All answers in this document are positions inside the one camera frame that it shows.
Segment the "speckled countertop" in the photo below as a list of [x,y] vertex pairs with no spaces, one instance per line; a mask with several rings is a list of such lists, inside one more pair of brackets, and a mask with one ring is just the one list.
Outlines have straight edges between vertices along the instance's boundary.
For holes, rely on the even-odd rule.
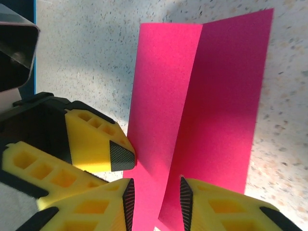
[[82,100],[126,130],[140,23],[206,23],[271,7],[246,194],[308,231],[308,0],[38,0],[37,92]]

